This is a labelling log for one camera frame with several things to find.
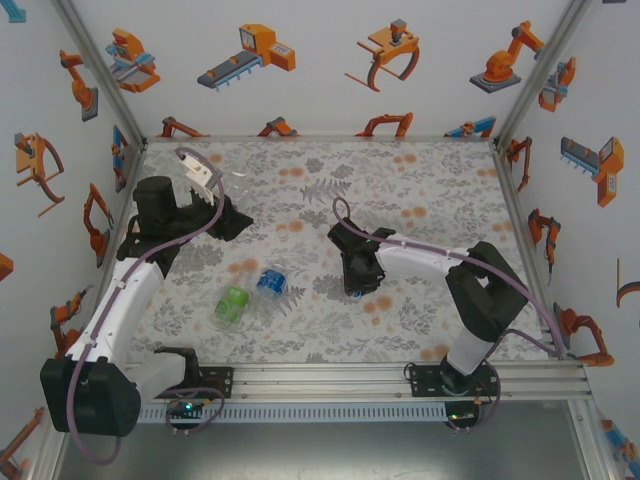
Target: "floor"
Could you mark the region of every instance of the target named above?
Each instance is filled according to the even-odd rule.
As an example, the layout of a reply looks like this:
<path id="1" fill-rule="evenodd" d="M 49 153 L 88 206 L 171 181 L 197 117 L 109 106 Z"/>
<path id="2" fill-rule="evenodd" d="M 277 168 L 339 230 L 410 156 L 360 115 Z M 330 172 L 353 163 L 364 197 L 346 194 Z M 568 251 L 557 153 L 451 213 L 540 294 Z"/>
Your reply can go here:
<path id="1" fill-rule="evenodd" d="M 169 176 L 182 205 L 190 197 L 173 153 L 178 145 L 151 143 L 142 176 Z M 186 145 L 196 145 L 227 181 L 232 171 L 248 171 L 250 194 L 232 199 L 254 224 L 229 243 L 201 235 L 182 247 L 143 316 L 130 362 L 144 361 L 160 345 L 194 347 L 201 363 L 442 358 L 462 328 L 448 290 L 390 276 L 361 299 L 344 294 L 339 251 L 327 238 L 337 195 L 351 203 L 352 220 L 368 231 L 388 227 L 451 247 L 491 242 L 526 281 L 489 143 L 298 139 Z M 289 289 L 275 315 L 251 312 L 238 331 L 220 329 L 213 312 L 226 285 L 242 270 L 257 281 L 276 258 L 286 263 Z M 541 337 L 530 304 L 513 326 Z M 546 355 L 511 336 L 493 358 Z"/>
<path id="2" fill-rule="evenodd" d="M 101 456 L 113 438 L 87 436 Z M 172 438 L 139 425 L 107 467 L 73 442 L 60 480 L 579 480 L 572 427 L 559 403 L 505 403 L 491 423 L 453 435 L 441 423 L 212 425 Z"/>

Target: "bottle label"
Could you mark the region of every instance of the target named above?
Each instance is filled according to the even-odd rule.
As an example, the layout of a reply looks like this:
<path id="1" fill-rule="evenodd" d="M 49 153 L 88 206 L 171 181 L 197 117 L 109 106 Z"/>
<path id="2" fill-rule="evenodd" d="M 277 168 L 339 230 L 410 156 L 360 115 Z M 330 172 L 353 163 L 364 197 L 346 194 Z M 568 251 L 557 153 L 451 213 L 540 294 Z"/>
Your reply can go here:
<path id="1" fill-rule="evenodd" d="M 227 290 L 226 298 L 232 304 L 242 308 L 249 302 L 249 292 L 243 288 L 231 286 Z"/>
<path id="2" fill-rule="evenodd" d="M 227 294 L 216 305 L 216 316 L 227 322 L 235 322 L 240 319 L 244 307 L 249 302 L 249 293 L 239 287 L 231 286 Z"/>
<path id="3" fill-rule="evenodd" d="M 281 296 L 287 287 L 287 279 L 280 272 L 275 270 L 265 270 L 258 280 L 258 287 L 266 287 L 276 292 L 277 296 Z"/>

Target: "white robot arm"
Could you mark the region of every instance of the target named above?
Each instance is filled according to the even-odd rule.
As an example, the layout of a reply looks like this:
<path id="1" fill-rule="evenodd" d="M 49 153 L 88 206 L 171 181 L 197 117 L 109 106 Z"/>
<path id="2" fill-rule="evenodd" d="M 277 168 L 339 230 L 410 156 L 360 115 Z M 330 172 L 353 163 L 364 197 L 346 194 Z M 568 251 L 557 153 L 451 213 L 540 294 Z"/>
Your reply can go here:
<path id="1" fill-rule="evenodd" d="M 342 221 L 366 234 L 350 219 L 344 218 Z M 345 292 L 354 296 L 371 293 L 386 275 L 423 278 L 447 288 L 453 296 L 464 328 L 442 361 L 442 388 L 452 396 L 464 395 L 473 383 L 474 373 L 527 304 L 527 299 L 497 275 L 460 258 L 417 248 L 418 245 L 435 245 L 409 239 L 386 228 L 376 230 L 373 237 L 392 243 L 366 239 L 341 223 L 329 232 L 329 238 L 341 251 Z M 490 243 L 478 242 L 469 249 L 436 249 L 455 252 L 463 257 L 473 256 L 522 284 Z M 484 284 L 479 281 L 485 278 Z"/>
<path id="2" fill-rule="evenodd" d="M 138 215 L 129 222 L 102 301 L 65 357 L 47 360 L 40 372 L 51 418 L 59 431 L 69 431 L 65 406 L 72 373 L 79 365 L 80 381 L 73 407 L 80 433 L 126 436 L 135 426 L 142 405 L 171 387 L 202 386 L 193 349 L 162 347 L 144 364 L 125 370 L 127 352 L 140 319 L 162 286 L 180 250 L 180 242 L 188 241 L 190 234 L 210 225 L 218 207 L 213 188 L 214 173 L 219 172 L 212 171 L 194 156 L 184 154 L 182 157 L 192 185 L 191 205 L 177 207 L 171 180 L 167 177 L 148 177 L 138 182 L 133 192 Z M 228 241 L 252 222 L 250 217 L 236 211 L 225 196 L 218 220 L 206 231 L 214 238 Z M 135 223 L 139 232 L 133 232 Z M 173 245 L 155 251 L 168 242 Z M 155 253 L 140 263 L 124 283 L 125 272 L 152 250 Z M 103 323 L 96 332 L 102 317 Z M 91 345 L 88 355 L 87 345 Z"/>

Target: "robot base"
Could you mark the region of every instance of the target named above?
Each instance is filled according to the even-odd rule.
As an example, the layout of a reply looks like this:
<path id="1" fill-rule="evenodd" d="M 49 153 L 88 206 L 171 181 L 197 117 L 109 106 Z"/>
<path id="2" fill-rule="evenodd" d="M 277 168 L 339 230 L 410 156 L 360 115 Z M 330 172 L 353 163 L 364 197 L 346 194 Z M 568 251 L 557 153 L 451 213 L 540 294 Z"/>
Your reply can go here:
<path id="1" fill-rule="evenodd" d="M 511 78 L 509 78 L 509 80 L 505 80 L 504 82 L 487 82 L 484 79 L 484 72 L 479 73 L 478 75 L 474 75 L 469 79 L 469 81 L 476 87 L 484 90 L 487 93 L 497 92 L 498 90 L 510 87 L 511 85 L 515 85 L 516 83 L 520 83 L 521 80 L 522 79 L 514 73 L 513 75 L 511 75 Z"/>
<path id="2" fill-rule="evenodd" d="M 87 122 L 98 116 L 98 87 L 93 87 L 91 93 L 93 94 L 93 104 L 89 110 L 82 110 L 83 122 Z"/>

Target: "plastic bottle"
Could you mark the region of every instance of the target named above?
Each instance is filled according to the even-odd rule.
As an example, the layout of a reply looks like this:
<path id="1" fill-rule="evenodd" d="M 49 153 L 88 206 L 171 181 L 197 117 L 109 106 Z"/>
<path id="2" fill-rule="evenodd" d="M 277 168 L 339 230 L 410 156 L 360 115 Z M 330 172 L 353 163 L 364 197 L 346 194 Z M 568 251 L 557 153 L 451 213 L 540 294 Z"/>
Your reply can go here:
<path id="1" fill-rule="evenodd" d="M 270 318 L 275 313 L 278 301 L 287 290 L 284 260 L 279 258 L 262 272 L 256 285 L 255 307 L 260 317 Z"/>
<path id="2" fill-rule="evenodd" d="M 249 167 L 247 162 L 240 158 L 230 162 L 222 181 L 225 194 L 237 208 L 242 209 L 249 193 Z"/>
<path id="3" fill-rule="evenodd" d="M 251 298 L 251 273 L 244 270 L 229 284 L 215 309 L 216 323 L 235 329 Z"/>

